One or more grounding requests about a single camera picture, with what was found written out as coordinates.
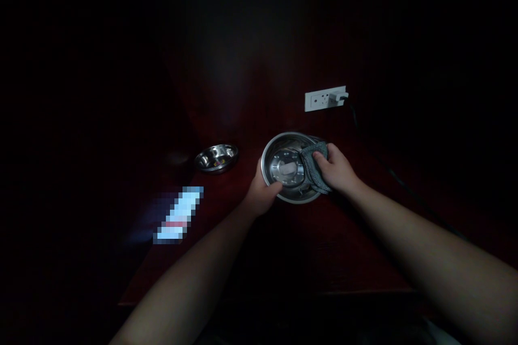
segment pixelated screen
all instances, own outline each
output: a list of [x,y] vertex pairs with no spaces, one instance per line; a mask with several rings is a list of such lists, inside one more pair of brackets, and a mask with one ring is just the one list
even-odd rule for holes
[[165,221],[153,233],[154,244],[178,244],[182,241],[187,228],[196,213],[196,208],[203,198],[203,187],[183,187],[178,198],[171,204],[171,210]]

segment hand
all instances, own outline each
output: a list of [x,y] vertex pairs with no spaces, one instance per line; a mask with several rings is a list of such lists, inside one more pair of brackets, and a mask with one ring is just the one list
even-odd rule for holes
[[313,158],[322,171],[324,181],[342,194],[354,191],[361,181],[353,171],[351,164],[333,143],[328,144],[328,152],[329,160],[326,160],[320,152],[313,153]]
[[259,159],[257,162],[255,177],[252,180],[252,183],[250,183],[250,188],[248,189],[248,193],[241,203],[241,206],[245,208],[246,212],[255,217],[263,215],[271,208],[275,197],[281,192],[281,190],[281,182],[275,182],[269,186],[266,185],[261,172],[261,159]]

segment forearm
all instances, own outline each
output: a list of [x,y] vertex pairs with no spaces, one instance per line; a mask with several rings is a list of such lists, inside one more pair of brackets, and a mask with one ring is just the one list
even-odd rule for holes
[[363,183],[342,190],[416,286],[480,343],[518,340],[518,272]]
[[113,343],[193,343],[217,304],[254,219],[238,206],[159,279]]

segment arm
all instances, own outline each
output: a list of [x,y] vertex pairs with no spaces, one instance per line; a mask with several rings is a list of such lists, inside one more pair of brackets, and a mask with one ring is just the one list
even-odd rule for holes
[[111,344],[191,344],[208,322],[255,218],[282,184],[264,183],[260,164],[243,202],[149,290]]
[[364,184],[328,144],[317,161],[439,310],[480,344],[518,341],[518,271]]

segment left hand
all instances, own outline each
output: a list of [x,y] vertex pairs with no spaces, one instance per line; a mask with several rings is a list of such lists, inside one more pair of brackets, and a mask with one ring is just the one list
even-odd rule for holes
[[281,192],[281,190],[281,182],[275,182],[269,186],[266,185],[261,172],[261,159],[259,159],[257,161],[255,177],[252,180],[252,183],[250,183],[250,188],[248,189],[248,193],[241,203],[241,206],[243,206],[247,212],[256,217],[263,215],[271,208],[275,197]]

